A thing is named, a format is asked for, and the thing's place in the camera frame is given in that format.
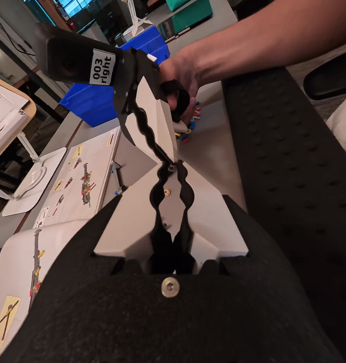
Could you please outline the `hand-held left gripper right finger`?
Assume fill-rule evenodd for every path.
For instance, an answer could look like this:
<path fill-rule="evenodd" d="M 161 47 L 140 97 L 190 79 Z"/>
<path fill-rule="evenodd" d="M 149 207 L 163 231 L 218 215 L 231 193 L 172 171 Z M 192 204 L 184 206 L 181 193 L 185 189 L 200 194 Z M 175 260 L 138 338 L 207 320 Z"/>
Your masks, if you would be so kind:
<path fill-rule="evenodd" d="M 208 260 L 246 256 L 248 247 L 219 190 L 181 160 L 177 179 L 184 212 L 173 241 L 176 272 L 194 274 Z"/>

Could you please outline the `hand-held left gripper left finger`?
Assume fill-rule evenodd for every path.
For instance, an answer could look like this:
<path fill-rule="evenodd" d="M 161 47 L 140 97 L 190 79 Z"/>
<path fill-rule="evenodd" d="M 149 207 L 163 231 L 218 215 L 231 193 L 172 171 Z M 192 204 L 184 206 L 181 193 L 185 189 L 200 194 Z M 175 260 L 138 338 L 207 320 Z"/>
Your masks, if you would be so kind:
<path fill-rule="evenodd" d="M 95 247 L 96 254 L 150 261 L 151 273 L 174 272 L 173 242 L 159 210 L 169 166 L 157 164 L 121 195 Z"/>

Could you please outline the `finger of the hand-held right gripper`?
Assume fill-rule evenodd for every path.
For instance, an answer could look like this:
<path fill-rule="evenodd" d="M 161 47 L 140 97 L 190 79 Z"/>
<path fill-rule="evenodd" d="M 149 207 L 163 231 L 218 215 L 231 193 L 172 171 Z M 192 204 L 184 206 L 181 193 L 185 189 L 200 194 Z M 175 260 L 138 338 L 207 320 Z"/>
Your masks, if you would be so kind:
<path fill-rule="evenodd" d="M 145 77 L 142 77 L 138 84 L 135 100 L 137 106 L 145 113 L 146 124 L 153 135 L 154 146 L 157 149 L 155 154 L 158 155 L 159 151 L 161 159 L 164 156 L 171 164 L 176 164 L 177 143 L 168 103 L 155 97 Z"/>
<path fill-rule="evenodd" d="M 154 146 L 153 135 L 146 124 L 144 111 L 134 111 L 128 115 L 125 126 L 134 145 L 144 152 L 148 157 L 157 163 L 166 162 L 167 164 L 172 165 L 166 157 L 163 156 L 163 159 L 161 159 L 159 151 L 158 155 L 155 154 L 157 149 Z"/>

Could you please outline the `long grey lego beam assembly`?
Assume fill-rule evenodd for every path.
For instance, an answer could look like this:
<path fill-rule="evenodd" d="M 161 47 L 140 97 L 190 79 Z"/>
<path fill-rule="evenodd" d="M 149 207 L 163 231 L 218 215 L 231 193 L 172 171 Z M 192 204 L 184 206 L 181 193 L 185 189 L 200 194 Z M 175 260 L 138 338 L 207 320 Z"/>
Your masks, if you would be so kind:
<path fill-rule="evenodd" d="M 116 163 L 115 161 L 111 161 L 111 170 L 110 173 L 113 174 L 116 184 L 118 186 L 117 190 L 114 192 L 115 195 L 121 195 L 126 190 L 131 188 L 131 186 L 126 186 L 122 183 L 121 173 L 120 173 L 121 165 Z"/>

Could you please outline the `pile of small lego pins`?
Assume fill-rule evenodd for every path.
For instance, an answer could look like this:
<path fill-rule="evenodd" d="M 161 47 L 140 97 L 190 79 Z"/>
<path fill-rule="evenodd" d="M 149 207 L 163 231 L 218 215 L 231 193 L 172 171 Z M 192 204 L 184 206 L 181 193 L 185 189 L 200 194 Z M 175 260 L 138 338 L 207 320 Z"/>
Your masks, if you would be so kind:
<path fill-rule="evenodd" d="M 176 139 L 180 139 L 183 142 L 187 142 L 189 140 L 189 136 L 192 131 L 195 129 L 196 122 L 201 118 L 201 103 L 200 101 L 196 101 L 195 112 L 190 122 L 186 125 L 184 122 L 180 121 L 179 123 L 173 123 L 173 128 L 175 132 Z"/>

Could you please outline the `open lego instruction booklet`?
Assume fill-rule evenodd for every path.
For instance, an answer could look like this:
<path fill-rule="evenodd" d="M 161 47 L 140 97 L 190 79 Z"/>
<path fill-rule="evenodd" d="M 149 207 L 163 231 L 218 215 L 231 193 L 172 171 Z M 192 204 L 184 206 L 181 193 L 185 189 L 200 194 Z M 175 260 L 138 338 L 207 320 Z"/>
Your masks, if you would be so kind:
<path fill-rule="evenodd" d="M 28 315 L 42 282 L 71 238 L 100 209 L 120 127 L 70 149 L 32 229 L 0 252 L 0 355 Z"/>

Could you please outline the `person's right hand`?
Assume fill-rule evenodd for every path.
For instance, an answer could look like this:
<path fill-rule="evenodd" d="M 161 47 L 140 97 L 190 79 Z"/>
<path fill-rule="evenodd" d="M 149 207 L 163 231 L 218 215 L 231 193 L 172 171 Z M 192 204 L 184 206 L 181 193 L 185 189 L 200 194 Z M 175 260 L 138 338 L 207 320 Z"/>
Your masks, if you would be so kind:
<path fill-rule="evenodd" d="M 196 96 L 199 88 L 195 66 L 194 54 L 191 52 L 190 47 L 183 48 L 160 65 L 160 84 L 175 79 L 190 95 L 190 104 L 180 116 L 180 119 L 186 125 L 190 123 L 195 113 Z"/>

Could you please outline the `blue plastic bin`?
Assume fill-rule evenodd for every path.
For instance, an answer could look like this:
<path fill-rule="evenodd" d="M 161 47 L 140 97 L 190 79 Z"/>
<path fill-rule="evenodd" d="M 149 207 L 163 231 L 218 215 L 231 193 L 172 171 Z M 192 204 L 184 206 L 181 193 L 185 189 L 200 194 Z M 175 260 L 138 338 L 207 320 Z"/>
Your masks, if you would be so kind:
<path fill-rule="evenodd" d="M 168 45 L 152 25 L 136 35 L 120 49 L 139 49 L 156 58 L 160 65 L 170 57 Z M 89 126 L 95 127 L 117 117 L 113 104 L 113 88 L 99 85 L 73 84 L 59 104 L 66 107 Z"/>

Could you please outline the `wooden board document stand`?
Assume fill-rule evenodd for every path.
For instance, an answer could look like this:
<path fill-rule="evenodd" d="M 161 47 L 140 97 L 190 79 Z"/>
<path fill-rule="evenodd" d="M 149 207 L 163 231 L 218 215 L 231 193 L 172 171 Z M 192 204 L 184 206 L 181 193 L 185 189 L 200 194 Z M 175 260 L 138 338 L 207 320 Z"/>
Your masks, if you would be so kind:
<path fill-rule="evenodd" d="M 145 18 L 140 19 L 136 14 L 136 9 L 134 6 L 133 0 L 122 0 L 122 2 L 127 4 L 130 17 L 132 20 L 132 27 L 131 27 L 131 33 L 132 37 L 135 37 L 136 35 L 139 35 L 141 32 L 143 32 L 145 29 L 147 29 L 150 26 L 153 26 L 153 23 Z"/>
<path fill-rule="evenodd" d="M 17 88 L 11 86 L 10 84 L 4 82 L 0 79 L 0 85 L 9 89 L 15 94 L 30 100 L 30 104 L 24 108 L 27 115 L 26 121 L 20 126 L 20 128 L 10 136 L 6 143 L 0 149 L 0 156 L 7 149 L 7 147 L 12 143 L 15 138 L 18 138 L 22 146 L 28 152 L 31 160 L 33 161 L 33 166 L 22 180 L 22 182 L 17 181 L 17 189 L 12 194 L 8 194 L 2 190 L 0 187 L 0 197 L 6 199 L 8 202 L 2 211 L 2 216 L 12 216 L 21 213 L 28 212 L 32 210 L 36 204 L 39 202 L 42 194 L 48 186 L 53 174 L 55 173 L 57 167 L 62 161 L 66 154 L 67 148 L 62 147 L 54 152 L 48 153 L 44 156 L 38 156 L 32 145 L 26 138 L 23 129 L 32 120 L 36 114 L 35 102 L 26 94 L 22 93 Z"/>

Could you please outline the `printed instruction sheet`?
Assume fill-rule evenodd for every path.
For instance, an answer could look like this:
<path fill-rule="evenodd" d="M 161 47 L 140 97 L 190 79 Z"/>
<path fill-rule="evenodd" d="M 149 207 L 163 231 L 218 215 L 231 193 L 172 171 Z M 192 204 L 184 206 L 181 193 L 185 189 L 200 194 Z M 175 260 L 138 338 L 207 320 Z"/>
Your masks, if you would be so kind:
<path fill-rule="evenodd" d="M 0 149 L 26 121 L 30 100 L 0 85 Z"/>

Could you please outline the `black foam pad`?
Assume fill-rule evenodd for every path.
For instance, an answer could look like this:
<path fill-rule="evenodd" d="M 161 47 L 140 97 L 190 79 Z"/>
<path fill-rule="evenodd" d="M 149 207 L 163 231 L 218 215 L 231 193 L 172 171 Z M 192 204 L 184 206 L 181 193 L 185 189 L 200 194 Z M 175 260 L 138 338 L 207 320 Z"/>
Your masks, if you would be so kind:
<path fill-rule="evenodd" d="M 222 81 L 248 213 L 346 360 L 346 152 L 285 68 Z"/>

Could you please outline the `teal felt bag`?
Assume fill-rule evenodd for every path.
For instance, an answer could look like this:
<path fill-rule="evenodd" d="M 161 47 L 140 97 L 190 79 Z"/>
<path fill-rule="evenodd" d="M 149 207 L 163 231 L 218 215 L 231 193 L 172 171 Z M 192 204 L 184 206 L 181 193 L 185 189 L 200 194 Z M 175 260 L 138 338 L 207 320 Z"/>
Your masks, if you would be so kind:
<path fill-rule="evenodd" d="M 168 25 L 176 32 L 192 27 L 200 21 L 207 20 L 213 14 L 209 0 L 197 0 L 173 14 L 161 24 Z"/>

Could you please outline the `person's white shirt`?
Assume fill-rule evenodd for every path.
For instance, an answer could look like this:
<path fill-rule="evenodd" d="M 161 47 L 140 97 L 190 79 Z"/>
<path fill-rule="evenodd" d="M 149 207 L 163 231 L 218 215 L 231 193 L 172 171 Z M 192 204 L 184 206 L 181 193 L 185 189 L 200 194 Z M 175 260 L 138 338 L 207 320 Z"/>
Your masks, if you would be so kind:
<path fill-rule="evenodd" d="M 346 99 L 329 117 L 326 125 L 346 152 Z"/>

